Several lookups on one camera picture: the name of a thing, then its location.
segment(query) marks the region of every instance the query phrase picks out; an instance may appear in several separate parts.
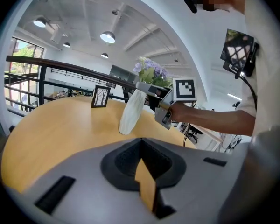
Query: black slot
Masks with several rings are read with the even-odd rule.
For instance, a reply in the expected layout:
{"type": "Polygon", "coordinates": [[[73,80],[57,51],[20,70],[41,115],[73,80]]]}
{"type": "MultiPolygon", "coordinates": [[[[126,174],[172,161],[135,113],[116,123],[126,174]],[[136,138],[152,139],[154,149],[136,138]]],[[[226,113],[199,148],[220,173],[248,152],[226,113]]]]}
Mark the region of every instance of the black slot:
{"type": "Polygon", "coordinates": [[[184,175],[187,165],[182,157],[147,139],[136,139],[106,154],[101,161],[104,177],[114,187],[139,191],[135,173],[143,159],[157,188],[175,186],[184,175]]]}
{"type": "Polygon", "coordinates": [[[205,158],[203,161],[211,163],[211,164],[215,164],[221,167],[224,167],[227,163],[227,161],[223,161],[223,160],[219,160],[219,159],[212,159],[212,158],[205,158]]]}
{"type": "Polygon", "coordinates": [[[55,207],[64,198],[76,180],[71,177],[62,176],[40,199],[35,202],[35,206],[44,212],[51,214],[55,207]]]}
{"type": "Polygon", "coordinates": [[[14,130],[14,126],[11,125],[11,126],[9,127],[9,131],[12,132],[13,130],[14,130]]]}
{"type": "Polygon", "coordinates": [[[176,211],[174,208],[164,204],[163,198],[160,194],[160,189],[157,189],[155,192],[154,207],[153,207],[153,213],[155,214],[155,216],[158,219],[162,219],[175,212],[176,211]]]}

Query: purple flower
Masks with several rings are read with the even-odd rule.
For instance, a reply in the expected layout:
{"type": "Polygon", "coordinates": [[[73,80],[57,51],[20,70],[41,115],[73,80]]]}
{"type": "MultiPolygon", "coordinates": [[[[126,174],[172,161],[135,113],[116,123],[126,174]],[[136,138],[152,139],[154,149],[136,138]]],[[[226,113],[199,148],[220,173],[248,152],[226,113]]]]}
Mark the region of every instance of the purple flower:
{"type": "Polygon", "coordinates": [[[152,67],[152,63],[153,61],[148,59],[148,58],[145,58],[145,60],[143,61],[143,64],[144,64],[144,70],[148,70],[149,68],[152,67]]]}
{"type": "Polygon", "coordinates": [[[166,78],[166,77],[168,76],[168,71],[167,71],[166,69],[162,68],[162,70],[161,70],[161,76],[164,77],[164,78],[166,78]]]}
{"type": "Polygon", "coordinates": [[[135,68],[133,69],[133,71],[135,72],[140,72],[142,70],[142,65],[140,62],[138,62],[136,65],[135,65],[135,68]]]}

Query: black metal railing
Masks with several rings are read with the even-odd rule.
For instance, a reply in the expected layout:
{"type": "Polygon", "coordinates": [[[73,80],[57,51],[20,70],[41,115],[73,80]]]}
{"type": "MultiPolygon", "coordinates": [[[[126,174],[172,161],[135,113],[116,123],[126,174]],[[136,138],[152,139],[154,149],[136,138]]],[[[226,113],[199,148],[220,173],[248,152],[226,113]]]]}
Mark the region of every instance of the black metal railing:
{"type": "Polygon", "coordinates": [[[92,78],[92,77],[85,76],[85,75],[76,74],[76,73],[69,72],[69,71],[66,71],[66,70],[51,68],[51,73],[57,73],[57,74],[61,74],[61,75],[69,76],[69,77],[75,77],[75,78],[78,78],[78,79],[81,79],[81,80],[91,81],[91,82],[101,84],[101,85],[104,85],[104,86],[108,86],[108,87],[111,87],[111,88],[116,87],[116,84],[110,83],[108,81],[92,78]]]}
{"type": "MultiPolygon", "coordinates": [[[[48,97],[44,95],[44,85],[53,85],[53,86],[58,86],[58,87],[62,87],[62,88],[66,88],[69,90],[76,90],[76,91],[81,91],[81,92],[85,92],[88,94],[93,95],[93,91],[90,90],[86,90],[86,89],[82,89],[82,88],[78,88],[78,87],[74,87],[74,86],[70,86],[70,85],[65,85],[65,84],[59,84],[59,83],[55,83],[55,82],[51,82],[51,81],[46,81],[45,80],[45,75],[46,75],[46,70],[47,67],[51,68],[51,72],[54,71],[58,71],[61,72],[62,74],[65,74],[67,76],[71,75],[75,75],[74,77],[78,77],[84,80],[89,80],[98,84],[102,84],[105,86],[109,86],[112,88],[115,88],[116,85],[120,85],[122,87],[126,87],[128,89],[133,89],[135,90],[135,85],[132,83],[129,83],[127,81],[109,76],[107,74],[103,74],[103,73],[99,73],[87,68],[83,68],[83,67],[79,67],[79,66],[75,66],[72,64],[67,64],[67,63],[62,63],[62,62],[58,62],[58,61],[53,61],[53,60],[47,60],[47,59],[41,59],[41,58],[34,58],[34,57],[25,57],[25,56],[7,56],[6,61],[8,62],[19,62],[19,63],[29,63],[29,64],[35,64],[35,65],[39,65],[41,66],[41,71],[39,74],[39,78],[36,78],[38,76],[38,73],[33,74],[33,77],[30,76],[30,74],[26,74],[26,75],[16,75],[16,74],[12,74],[12,73],[8,73],[5,72],[4,74],[8,77],[5,78],[5,85],[4,87],[13,91],[18,91],[20,93],[23,94],[27,94],[28,97],[30,96],[34,96],[37,97],[39,99],[39,104],[38,105],[43,105],[44,104],[44,100],[55,100],[55,98],[52,97],[48,97]],[[35,81],[38,83],[38,94],[30,92],[30,91],[24,91],[21,89],[17,89],[12,87],[11,85],[19,83],[19,82],[23,82],[23,81],[35,81]]],[[[128,98],[123,98],[123,97],[118,97],[118,96],[114,96],[114,95],[109,95],[110,98],[114,98],[114,99],[119,99],[119,100],[124,100],[124,101],[128,101],[128,98]]],[[[34,106],[31,106],[29,104],[25,104],[23,102],[19,102],[17,100],[13,100],[10,99],[8,97],[5,97],[5,99],[11,103],[15,103],[17,105],[21,105],[23,107],[28,108],[29,110],[33,110],[35,109],[34,106]]],[[[23,117],[22,113],[19,113],[17,111],[14,111],[12,109],[8,108],[8,111],[18,114],[20,116],[23,117]]]]}

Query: round table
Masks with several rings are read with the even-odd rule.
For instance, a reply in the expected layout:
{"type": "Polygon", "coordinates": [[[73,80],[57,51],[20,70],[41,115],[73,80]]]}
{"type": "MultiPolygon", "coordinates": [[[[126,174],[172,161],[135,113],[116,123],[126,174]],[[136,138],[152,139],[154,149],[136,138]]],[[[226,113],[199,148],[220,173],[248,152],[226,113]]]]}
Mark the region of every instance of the round table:
{"type": "MultiPolygon", "coordinates": [[[[184,135],[167,130],[146,111],[129,135],[119,133],[125,103],[108,100],[106,108],[91,108],[91,97],[48,102],[14,128],[3,151],[1,176],[5,185],[22,193],[39,177],[71,155],[133,138],[155,138],[183,145],[184,135]]],[[[186,147],[195,148],[186,141],[186,147]]]]}

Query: black picture frame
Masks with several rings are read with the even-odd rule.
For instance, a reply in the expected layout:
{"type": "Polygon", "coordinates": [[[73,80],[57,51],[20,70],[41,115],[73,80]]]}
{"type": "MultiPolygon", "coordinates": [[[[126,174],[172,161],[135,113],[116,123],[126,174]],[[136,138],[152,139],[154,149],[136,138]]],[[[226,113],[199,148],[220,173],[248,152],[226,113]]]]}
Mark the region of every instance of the black picture frame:
{"type": "Polygon", "coordinates": [[[92,108],[102,108],[107,106],[109,94],[110,94],[110,87],[96,85],[92,97],[91,107],[92,108]],[[99,99],[100,90],[103,92],[103,98],[99,99]]]}

